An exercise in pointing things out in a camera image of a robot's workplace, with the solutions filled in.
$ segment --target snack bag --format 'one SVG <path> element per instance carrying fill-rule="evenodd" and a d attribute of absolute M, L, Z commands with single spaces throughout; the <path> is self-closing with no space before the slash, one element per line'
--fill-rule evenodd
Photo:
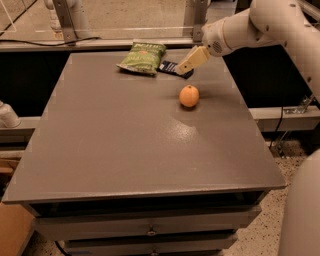
<path fill-rule="evenodd" d="M 119 68 L 143 74 L 155 75 L 167 47 L 163 44 L 134 42 Z"/>

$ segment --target glass panel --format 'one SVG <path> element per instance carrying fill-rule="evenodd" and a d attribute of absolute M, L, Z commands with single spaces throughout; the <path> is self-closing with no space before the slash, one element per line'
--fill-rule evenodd
<path fill-rule="evenodd" d="M 67 0 L 67 3 L 79 38 L 192 38 L 195 0 Z M 3 31 L 0 39 L 63 39 L 52 0 L 0 0 L 0 14 L 0 32 Z"/>
<path fill-rule="evenodd" d="M 191 37 L 194 0 L 83 0 L 92 36 Z"/>
<path fill-rule="evenodd" d="M 4 4 L 5 1 L 0 0 L 0 32 L 16 31 L 13 24 L 13 19 L 23 11 L 23 6 L 16 6 L 16 8 L 7 8 Z"/>
<path fill-rule="evenodd" d="M 63 39 L 61 33 L 55 33 L 51 28 L 50 11 L 46 8 L 44 0 L 0 0 L 0 11 L 0 29 L 3 31 L 0 39 L 25 41 Z"/>

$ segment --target drawer handle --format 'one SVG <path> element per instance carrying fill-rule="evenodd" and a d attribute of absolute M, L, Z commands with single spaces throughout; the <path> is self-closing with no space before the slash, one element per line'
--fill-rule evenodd
<path fill-rule="evenodd" d="M 160 254 L 157 253 L 155 250 L 150 254 L 150 256 L 159 256 Z"/>
<path fill-rule="evenodd" d="M 147 236 L 155 236 L 156 234 L 157 234 L 157 231 L 155 231 L 151 226 L 149 231 L 147 232 Z"/>

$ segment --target metal frame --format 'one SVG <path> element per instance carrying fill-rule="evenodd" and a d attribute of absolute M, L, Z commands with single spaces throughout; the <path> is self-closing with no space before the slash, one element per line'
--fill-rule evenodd
<path fill-rule="evenodd" d="M 77 40 L 78 37 L 72 22 L 67 0 L 52 0 L 52 2 L 59 18 L 64 41 L 69 43 Z"/>
<path fill-rule="evenodd" d="M 195 0 L 195 17 L 193 24 L 193 41 L 201 42 L 203 32 L 201 28 L 206 23 L 206 16 L 208 10 L 207 0 Z"/>
<path fill-rule="evenodd" d="M 307 111 L 308 107 L 313 101 L 316 101 L 316 97 L 312 94 L 310 97 L 305 96 L 296 109 L 285 109 L 286 114 L 303 114 Z"/>
<path fill-rule="evenodd" d="M 148 42 L 153 40 L 163 43 L 167 48 L 186 48 L 193 46 L 195 43 L 192 38 L 162 38 L 162 39 L 146 39 Z M 97 50 L 128 50 L 132 46 L 132 40 L 85 40 L 75 44 L 66 43 L 66 45 L 55 46 L 64 41 L 46 41 L 48 46 L 38 46 L 26 43 L 5 43 L 1 44 L 0 52 L 42 52 L 42 51 L 97 51 Z"/>

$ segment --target drawer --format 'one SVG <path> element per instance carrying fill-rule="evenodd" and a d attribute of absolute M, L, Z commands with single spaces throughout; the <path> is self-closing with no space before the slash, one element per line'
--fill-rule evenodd
<path fill-rule="evenodd" d="M 109 238 L 69 241 L 65 250 L 71 255 L 83 256 L 183 255 L 228 249 L 236 239 L 233 233 L 218 232 Z"/>
<path fill-rule="evenodd" d="M 135 256 L 150 256 L 148 254 L 140 254 Z M 223 256 L 222 251 L 192 251 L 192 252 L 174 252 L 174 253 L 162 253 L 161 256 Z"/>
<path fill-rule="evenodd" d="M 247 227 L 261 212 L 259 206 L 162 211 L 139 215 L 39 218 L 34 228 L 49 240 L 80 240 L 124 236 L 236 230 Z"/>
<path fill-rule="evenodd" d="M 204 207 L 235 207 L 257 205 L 264 191 L 197 194 L 184 196 L 156 196 L 138 198 L 97 199 L 31 203 L 30 207 L 42 218 L 155 212 L 173 209 L 203 209 Z"/>

